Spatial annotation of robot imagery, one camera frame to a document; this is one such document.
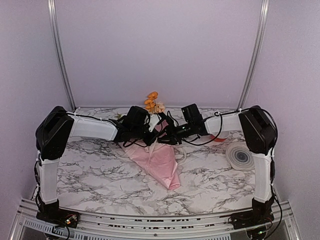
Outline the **peach flower long green stem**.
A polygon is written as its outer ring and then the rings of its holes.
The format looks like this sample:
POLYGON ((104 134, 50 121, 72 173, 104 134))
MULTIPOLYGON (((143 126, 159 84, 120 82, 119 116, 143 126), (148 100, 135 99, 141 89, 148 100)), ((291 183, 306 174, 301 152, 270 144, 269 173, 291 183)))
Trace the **peach flower long green stem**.
POLYGON ((165 109, 166 109, 166 107, 165 107, 163 102, 156 102, 155 103, 155 108, 154 108, 154 112, 155 113, 157 113, 157 114, 158 113, 164 113, 165 109))

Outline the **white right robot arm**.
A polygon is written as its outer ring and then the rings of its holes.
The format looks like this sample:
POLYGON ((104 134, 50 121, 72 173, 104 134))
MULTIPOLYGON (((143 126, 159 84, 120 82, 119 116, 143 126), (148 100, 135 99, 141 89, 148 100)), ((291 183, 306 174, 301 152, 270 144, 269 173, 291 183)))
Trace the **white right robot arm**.
POLYGON ((278 128, 271 114, 258 105, 226 113, 215 112, 206 118, 202 117, 196 104, 183 107, 182 112, 186 123, 176 126, 173 119, 167 117, 167 126, 158 143, 177 145, 193 135, 213 135, 217 138, 222 132, 241 131, 254 162, 254 202, 272 204, 275 177, 273 153, 278 140, 278 128))

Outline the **cream ribbon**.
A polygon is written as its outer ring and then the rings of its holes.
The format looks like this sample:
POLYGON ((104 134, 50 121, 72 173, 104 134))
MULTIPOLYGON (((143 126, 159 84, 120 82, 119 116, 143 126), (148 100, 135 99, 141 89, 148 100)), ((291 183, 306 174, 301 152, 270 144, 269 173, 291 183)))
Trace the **cream ribbon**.
POLYGON ((173 174, 177 167, 177 155, 182 155, 182 161, 187 158, 187 153, 182 147, 154 142, 148 148, 147 170, 161 174, 173 174))

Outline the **orange flower stem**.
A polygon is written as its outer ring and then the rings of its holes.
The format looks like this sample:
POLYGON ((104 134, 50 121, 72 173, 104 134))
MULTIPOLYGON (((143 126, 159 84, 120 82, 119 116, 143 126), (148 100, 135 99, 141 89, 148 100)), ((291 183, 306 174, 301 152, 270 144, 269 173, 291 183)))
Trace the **orange flower stem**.
POLYGON ((147 99, 144 101, 145 109, 149 113, 155 114, 155 113, 159 112, 159 107, 158 107, 158 104, 156 102, 157 98, 158 98, 158 92, 153 91, 147 96, 147 99))

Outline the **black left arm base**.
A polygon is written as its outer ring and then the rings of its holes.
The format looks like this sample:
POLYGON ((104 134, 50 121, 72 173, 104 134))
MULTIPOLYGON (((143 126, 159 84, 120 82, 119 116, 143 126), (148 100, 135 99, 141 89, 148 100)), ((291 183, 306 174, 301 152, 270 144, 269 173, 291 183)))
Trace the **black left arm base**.
POLYGON ((59 226, 67 226, 70 228, 77 227, 80 213, 77 211, 60 208, 59 200, 50 204, 40 202, 37 205, 37 219, 52 224, 58 224, 59 226))

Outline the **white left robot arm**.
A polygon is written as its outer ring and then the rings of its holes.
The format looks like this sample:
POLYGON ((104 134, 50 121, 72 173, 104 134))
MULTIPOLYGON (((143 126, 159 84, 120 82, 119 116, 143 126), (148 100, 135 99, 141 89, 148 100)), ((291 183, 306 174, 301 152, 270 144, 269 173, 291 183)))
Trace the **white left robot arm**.
POLYGON ((163 112, 150 114, 139 106, 132 106, 119 119, 76 114, 62 106, 54 107, 35 132, 38 156, 36 203, 39 211, 53 223, 63 219, 57 195, 57 176, 60 158, 70 138, 101 139, 129 145, 142 141, 150 146, 159 135, 156 126, 165 117, 163 112))

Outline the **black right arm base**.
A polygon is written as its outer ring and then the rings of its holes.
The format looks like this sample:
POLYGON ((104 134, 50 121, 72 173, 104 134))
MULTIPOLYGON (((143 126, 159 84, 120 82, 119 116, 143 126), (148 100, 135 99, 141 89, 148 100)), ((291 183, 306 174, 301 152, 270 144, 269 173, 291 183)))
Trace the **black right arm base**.
POLYGON ((260 202, 253 198, 251 210, 231 214, 228 222, 233 225, 235 230, 272 222, 275 219, 272 213, 274 201, 273 196, 266 202, 260 202))

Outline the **pink wrapping paper sheet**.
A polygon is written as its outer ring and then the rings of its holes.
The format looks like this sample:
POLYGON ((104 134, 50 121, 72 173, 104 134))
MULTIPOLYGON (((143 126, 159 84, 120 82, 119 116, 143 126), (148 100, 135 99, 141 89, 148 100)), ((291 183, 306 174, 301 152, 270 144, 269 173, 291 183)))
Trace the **pink wrapping paper sheet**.
POLYGON ((177 172, 178 163, 171 145, 155 141, 146 147, 138 144, 124 147, 122 143, 120 147, 124 151, 125 158, 136 163, 168 190, 175 190, 181 186, 177 172))

